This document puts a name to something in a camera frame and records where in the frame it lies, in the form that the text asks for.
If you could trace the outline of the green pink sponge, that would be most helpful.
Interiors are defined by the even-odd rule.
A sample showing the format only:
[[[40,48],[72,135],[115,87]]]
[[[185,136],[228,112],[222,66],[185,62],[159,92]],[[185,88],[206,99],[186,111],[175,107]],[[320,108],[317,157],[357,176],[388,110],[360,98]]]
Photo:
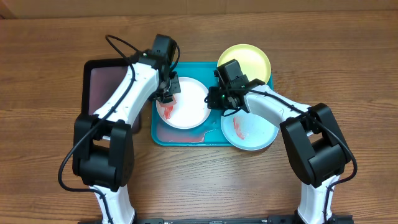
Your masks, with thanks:
[[[176,99],[174,96],[172,96],[171,98],[167,98],[167,100],[163,103],[159,103],[159,105],[163,108],[169,108],[172,107],[176,104]]]

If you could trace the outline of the white plate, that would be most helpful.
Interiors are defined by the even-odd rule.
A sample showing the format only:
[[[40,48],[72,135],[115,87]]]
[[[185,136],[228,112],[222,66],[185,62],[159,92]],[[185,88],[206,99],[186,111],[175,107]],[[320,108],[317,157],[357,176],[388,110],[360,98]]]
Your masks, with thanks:
[[[208,89],[194,78],[179,78],[181,92],[174,95],[176,104],[170,108],[161,107],[155,102],[160,118],[169,126],[177,129],[195,128],[206,121],[211,110],[204,99]]]

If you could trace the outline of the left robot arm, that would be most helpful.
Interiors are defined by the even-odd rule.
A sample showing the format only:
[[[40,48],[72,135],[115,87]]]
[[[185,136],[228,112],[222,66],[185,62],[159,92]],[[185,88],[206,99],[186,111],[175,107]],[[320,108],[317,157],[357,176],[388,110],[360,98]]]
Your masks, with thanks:
[[[103,106],[77,117],[73,147],[58,170],[60,186],[73,191],[62,180],[72,161],[73,173],[86,185],[83,191],[97,198],[102,223],[134,223],[127,189],[134,167],[132,126],[148,99],[172,106],[173,95],[180,93],[175,71],[180,47],[173,38],[158,34],[150,49],[122,58],[127,63],[123,80]]]

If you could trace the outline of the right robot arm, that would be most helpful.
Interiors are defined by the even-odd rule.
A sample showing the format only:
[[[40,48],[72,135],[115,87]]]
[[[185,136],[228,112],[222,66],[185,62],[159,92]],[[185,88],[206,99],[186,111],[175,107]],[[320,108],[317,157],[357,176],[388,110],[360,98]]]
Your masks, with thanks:
[[[265,82],[248,80],[235,59],[214,71],[218,86],[205,98],[210,109],[245,111],[279,127],[290,166],[302,183],[300,204],[292,215],[273,215],[266,223],[353,223],[351,215],[335,215],[335,186],[355,177],[356,159],[331,109],[309,106],[271,90]]]

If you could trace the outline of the teal plastic tray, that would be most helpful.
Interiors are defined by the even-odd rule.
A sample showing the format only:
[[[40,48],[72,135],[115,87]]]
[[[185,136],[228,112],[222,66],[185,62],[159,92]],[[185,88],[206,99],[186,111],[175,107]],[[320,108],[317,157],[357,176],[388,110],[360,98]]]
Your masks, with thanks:
[[[222,110],[213,110],[201,125],[191,129],[177,129],[163,121],[152,103],[151,135],[162,146],[233,146],[221,130]]]

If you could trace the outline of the black plastic tray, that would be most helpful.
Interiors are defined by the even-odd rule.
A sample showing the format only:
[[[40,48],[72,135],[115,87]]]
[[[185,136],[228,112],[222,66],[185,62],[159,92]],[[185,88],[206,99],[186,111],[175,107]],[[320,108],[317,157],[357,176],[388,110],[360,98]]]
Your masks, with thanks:
[[[93,115],[115,92],[127,72],[122,58],[89,60],[83,69],[81,114]]]

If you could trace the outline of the light blue plate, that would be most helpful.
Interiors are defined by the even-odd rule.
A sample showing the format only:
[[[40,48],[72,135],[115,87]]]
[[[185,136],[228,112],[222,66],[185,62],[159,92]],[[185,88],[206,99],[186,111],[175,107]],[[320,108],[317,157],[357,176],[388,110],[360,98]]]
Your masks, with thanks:
[[[246,151],[257,151],[270,146],[279,132],[276,126],[264,118],[243,110],[222,116],[221,130],[233,146]]]

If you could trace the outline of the yellow-green plate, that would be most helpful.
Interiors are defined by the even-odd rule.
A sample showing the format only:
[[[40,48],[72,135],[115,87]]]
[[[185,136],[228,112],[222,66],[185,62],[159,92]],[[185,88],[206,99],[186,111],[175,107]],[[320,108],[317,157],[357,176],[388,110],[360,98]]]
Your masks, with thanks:
[[[226,49],[218,59],[217,66],[235,59],[249,81],[258,79],[265,84],[271,80],[271,63],[267,55],[258,47],[249,44],[237,44]]]

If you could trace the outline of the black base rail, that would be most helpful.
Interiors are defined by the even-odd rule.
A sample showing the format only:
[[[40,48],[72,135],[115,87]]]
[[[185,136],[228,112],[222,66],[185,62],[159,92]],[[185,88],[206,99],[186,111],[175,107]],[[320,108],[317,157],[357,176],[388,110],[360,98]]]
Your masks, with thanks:
[[[101,221],[78,222],[78,224],[100,224]],[[162,218],[137,219],[133,224],[299,224],[298,215],[272,215],[267,218],[227,218],[227,219],[185,219],[185,220],[163,220]],[[328,223],[331,224],[354,224],[352,215],[332,215]]]

